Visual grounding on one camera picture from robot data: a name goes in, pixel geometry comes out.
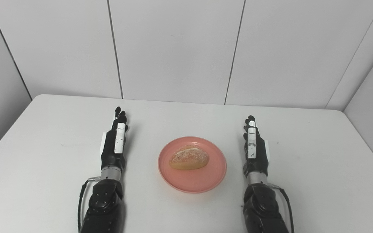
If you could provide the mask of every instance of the white finger segment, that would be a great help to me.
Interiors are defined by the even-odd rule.
[[[123,142],[125,141],[125,128],[126,124],[118,123],[116,130],[116,140],[114,143],[114,152],[123,153]]]
[[[248,158],[256,158],[256,123],[254,121],[250,121],[249,125],[251,126],[248,128],[248,140],[247,140],[247,157]]]

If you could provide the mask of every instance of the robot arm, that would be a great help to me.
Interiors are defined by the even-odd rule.
[[[289,233],[278,211],[276,193],[268,186],[268,157],[253,116],[245,121],[243,135],[246,162],[244,175],[248,187],[244,193],[243,214],[248,233]]]
[[[123,146],[128,126],[126,113],[120,110],[120,107],[116,108],[111,130],[106,133],[100,181],[93,187],[80,233],[122,232],[124,212],[120,176],[126,166]]]

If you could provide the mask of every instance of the white table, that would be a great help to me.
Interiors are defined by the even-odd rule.
[[[125,233],[245,232],[250,114],[270,144],[268,181],[289,195],[297,233],[373,232],[373,153],[341,112],[41,95],[0,141],[0,233],[77,232],[81,184],[100,174],[99,145],[116,106],[130,125]],[[161,178],[159,152],[182,136],[224,153],[227,174],[215,189],[183,193]]]

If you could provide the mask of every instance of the robotic hand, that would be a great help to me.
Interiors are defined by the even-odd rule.
[[[289,233],[281,214],[278,211],[276,193],[271,187],[280,189],[286,201],[288,197],[283,189],[267,183],[268,146],[260,137],[259,130],[253,116],[245,121],[243,135],[245,139],[244,151],[246,162],[244,175],[248,180],[248,187],[244,193],[243,214],[248,233]]]
[[[89,208],[81,228],[80,217],[78,219],[79,233],[120,233],[122,231],[123,189],[120,176],[126,166],[123,146],[128,126],[126,125],[126,113],[120,110],[120,107],[116,108],[111,130],[106,133],[101,155],[102,173],[99,182],[93,186],[93,194],[90,197]],[[79,209],[86,184],[87,182],[80,193]]]

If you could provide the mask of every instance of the wall seam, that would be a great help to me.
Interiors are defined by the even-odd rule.
[[[8,47],[8,44],[6,43],[6,39],[5,39],[4,35],[3,35],[3,32],[1,31],[1,28],[0,28],[0,34],[1,34],[1,37],[3,38],[4,44],[6,45],[6,49],[8,50],[9,55],[11,56],[12,62],[13,62],[14,65],[15,65],[15,69],[17,70],[18,75],[19,75],[19,77],[21,78],[22,84],[24,85],[25,90],[27,91],[28,97],[30,97],[30,100],[32,100],[32,97],[31,97],[30,91],[28,90],[28,87],[27,87],[27,85],[25,84],[24,78],[22,78],[21,72],[19,72],[18,65],[17,65],[17,63],[15,62],[14,56],[12,55],[11,50],[10,50],[9,47]]]

